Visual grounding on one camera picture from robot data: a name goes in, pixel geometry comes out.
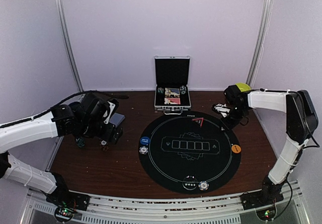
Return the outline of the orange 100 chip stack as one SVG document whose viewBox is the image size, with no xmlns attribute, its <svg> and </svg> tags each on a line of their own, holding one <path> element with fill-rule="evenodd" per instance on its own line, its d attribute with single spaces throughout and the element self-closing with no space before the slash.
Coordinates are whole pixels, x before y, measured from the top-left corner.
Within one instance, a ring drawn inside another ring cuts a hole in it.
<svg viewBox="0 0 322 224">
<path fill-rule="evenodd" d="M 100 142 L 100 147 L 102 151 L 107 151 L 109 149 L 109 145 L 106 141 L 102 140 Z"/>
</svg>

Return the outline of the green 50 chip stack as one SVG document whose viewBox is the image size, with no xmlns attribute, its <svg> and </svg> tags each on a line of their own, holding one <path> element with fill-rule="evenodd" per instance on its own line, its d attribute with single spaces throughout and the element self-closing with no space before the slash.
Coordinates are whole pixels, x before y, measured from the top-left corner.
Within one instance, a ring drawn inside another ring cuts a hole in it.
<svg viewBox="0 0 322 224">
<path fill-rule="evenodd" d="M 82 137 L 76 138 L 75 142 L 79 148 L 83 148 L 85 146 L 85 140 Z"/>
</svg>

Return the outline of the blue chip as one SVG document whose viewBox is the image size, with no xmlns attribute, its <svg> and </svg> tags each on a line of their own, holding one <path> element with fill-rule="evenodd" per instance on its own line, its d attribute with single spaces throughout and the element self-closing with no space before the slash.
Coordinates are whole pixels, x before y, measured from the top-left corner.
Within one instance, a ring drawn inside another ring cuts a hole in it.
<svg viewBox="0 0 322 224">
<path fill-rule="evenodd" d="M 200 181 L 198 184 L 198 188 L 200 191 L 206 191 L 209 188 L 209 183 L 207 181 Z"/>
<path fill-rule="evenodd" d="M 146 155 L 146 154 L 148 154 L 148 151 L 149 151 L 149 149 L 148 149 L 148 147 L 147 147 L 147 146 L 141 146 L 141 147 L 139 148 L 139 153 L 140 153 L 141 155 Z"/>
</svg>

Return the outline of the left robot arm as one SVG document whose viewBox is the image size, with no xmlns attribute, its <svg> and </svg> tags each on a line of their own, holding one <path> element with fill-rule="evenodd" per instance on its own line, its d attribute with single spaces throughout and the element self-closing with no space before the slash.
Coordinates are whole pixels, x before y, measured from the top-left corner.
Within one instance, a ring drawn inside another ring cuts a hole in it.
<svg viewBox="0 0 322 224">
<path fill-rule="evenodd" d="M 70 134 L 77 142 L 94 137 L 109 141 L 114 127 L 110 118 L 116 109 L 117 102 L 87 93 L 80 101 L 61 103 L 38 115 L 1 125 L 1 178 L 36 188 L 56 205 L 69 205 L 72 194 L 60 174 L 34 168 L 15 158 L 9 150 Z"/>
</svg>

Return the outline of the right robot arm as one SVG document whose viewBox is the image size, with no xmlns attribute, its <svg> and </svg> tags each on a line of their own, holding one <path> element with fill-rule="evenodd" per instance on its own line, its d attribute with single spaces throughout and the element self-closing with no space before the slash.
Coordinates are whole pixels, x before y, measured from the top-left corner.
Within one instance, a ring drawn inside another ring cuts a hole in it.
<svg viewBox="0 0 322 224">
<path fill-rule="evenodd" d="M 224 94 L 228 103 L 212 106 L 220 118 L 183 111 L 153 121 L 138 144 L 142 167 L 154 181 L 175 192 L 200 194 L 218 189 L 240 165 L 241 148 L 233 129 L 251 109 L 281 111 L 286 113 L 283 151 L 263 179 L 261 190 L 241 196 L 245 209 L 281 201 L 281 188 L 318 126 L 308 91 L 243 91 L 233 85 Z"/>
</svg>

